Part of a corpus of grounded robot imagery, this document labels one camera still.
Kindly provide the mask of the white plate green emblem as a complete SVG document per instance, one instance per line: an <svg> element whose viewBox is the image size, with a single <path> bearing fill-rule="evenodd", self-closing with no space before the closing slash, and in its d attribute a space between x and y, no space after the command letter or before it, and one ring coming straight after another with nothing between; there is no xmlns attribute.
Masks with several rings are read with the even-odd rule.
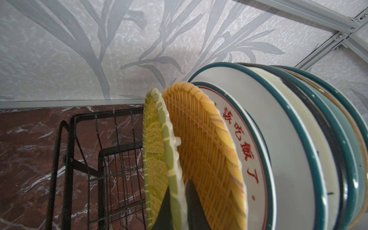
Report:
<svg viewBox="0 0 368 230"><path fill-rule="evenodd" d="M207 65L190 81L220 87L258 125L275 179L276 229L327 229L327 191L317 150L300 116L281 91L255 68L235 63Z"/></svg>

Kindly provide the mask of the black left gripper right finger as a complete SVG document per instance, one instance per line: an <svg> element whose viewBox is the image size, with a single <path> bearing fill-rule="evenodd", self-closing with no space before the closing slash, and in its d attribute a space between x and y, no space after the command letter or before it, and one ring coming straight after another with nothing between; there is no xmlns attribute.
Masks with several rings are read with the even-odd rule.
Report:
<svg viewBox="0 0 368 230"><path fill-rule="evenodd" d="M186 184L188 226L190 230L210 230L205 213L199 200L195 184L188 180Z"/></svg>

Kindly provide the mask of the black wire dish rack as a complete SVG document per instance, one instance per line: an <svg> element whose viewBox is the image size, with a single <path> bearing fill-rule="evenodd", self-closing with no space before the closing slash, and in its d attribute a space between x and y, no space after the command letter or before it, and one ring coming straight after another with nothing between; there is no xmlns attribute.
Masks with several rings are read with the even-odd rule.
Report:
<svg viewBox="0 0 368 230"><path fill-rule="evenodd" d="M142 106L60 122L45 229L148 228L142 125Z"/></svg>

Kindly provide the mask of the green yellow woven plate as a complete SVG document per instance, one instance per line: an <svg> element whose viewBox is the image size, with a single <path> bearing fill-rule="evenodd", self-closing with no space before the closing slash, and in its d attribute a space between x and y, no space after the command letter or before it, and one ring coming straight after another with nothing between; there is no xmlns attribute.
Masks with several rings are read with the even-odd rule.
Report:
<svg viewBox="0 0 368 230"><path fill-rule="evenodd" d="M143 170L148 227L159 220L164 198L168 199L169 221L174 230L187 230L188 209L183 171L177 147L181 139L174 135L162 94L148 90L143 111Z"/></svg>

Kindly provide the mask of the orange woven plate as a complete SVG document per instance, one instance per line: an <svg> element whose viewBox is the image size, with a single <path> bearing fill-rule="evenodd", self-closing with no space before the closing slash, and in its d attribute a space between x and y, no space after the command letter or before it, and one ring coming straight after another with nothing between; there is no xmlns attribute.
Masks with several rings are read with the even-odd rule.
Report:
<svg viewBox="0 0 368 230"><path fill-rule="evenodd" d="M209 227L247 229L246 186L234 141L219 110L197 86L177 82L163 93L185 182L192 181Z"/></svg>

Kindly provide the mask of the mint green flower plate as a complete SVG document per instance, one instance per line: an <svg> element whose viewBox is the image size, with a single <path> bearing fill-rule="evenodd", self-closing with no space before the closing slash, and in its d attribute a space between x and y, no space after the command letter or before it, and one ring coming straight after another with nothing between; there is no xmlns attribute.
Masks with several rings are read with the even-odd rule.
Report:
<svg viewBox="0 0 368 230"><path fill-rule="evenodd" d="M280 67L286 71L297 73L317 84L317 90L335 104L341 111L342 117L346 119L345 123L341 119L339 119L339 122L343 126L353 149L358 172L357 204L352 220L347 226L347 229L351 229L362 219L364 212L368 208L368 127L348 98L330 83L300 69L287 66Z"/></svg>

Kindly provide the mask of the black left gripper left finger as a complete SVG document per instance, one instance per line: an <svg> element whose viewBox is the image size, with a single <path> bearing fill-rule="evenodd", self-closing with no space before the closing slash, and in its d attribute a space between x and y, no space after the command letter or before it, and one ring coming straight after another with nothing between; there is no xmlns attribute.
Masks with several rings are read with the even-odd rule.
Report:
<svg viewBox="0 0 368 230"><path fill-rule="evenodd" d="M153 225L153 230L173 230L170 206L170 190L167 188L158 217Z"/></svg>

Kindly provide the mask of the white plate dark lettered rim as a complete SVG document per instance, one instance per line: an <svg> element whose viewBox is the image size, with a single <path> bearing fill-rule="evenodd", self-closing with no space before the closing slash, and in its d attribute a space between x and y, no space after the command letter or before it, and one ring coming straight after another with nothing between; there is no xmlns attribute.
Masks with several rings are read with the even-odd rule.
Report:
<svg viewBox="0 0 368 230"><path fill-rule="evenodd" d="M345 195L346 201L346 208L342 215L341 220L341 228L339 230L347 229L350 221L352 220L352 216L357 204L358 199L358 189L355 187L354 183L358 182L358 173L357 173L357 165L355 161L355 156L353 154L353 150L350 146L349 140L345 134L343 126L339 122L339 118L341 116L341 111L338 107L336 107L332 102L328 100L324 95L322 95L317 90L317 84L313 83L312 81L308 80L307 78L297 74L296 77L301 80L303 83L307 84L318 96L323 100L326 104L327 108L329 109L326 114L328 116L332 115L333 118L330 120L332 123L332 128L334 131L334 135L338 140L339 146L341 148L342 155L338 157L339 164L341 166L341 170L343 171L344 175L346 176L347 182L347 194Z"/></svg>

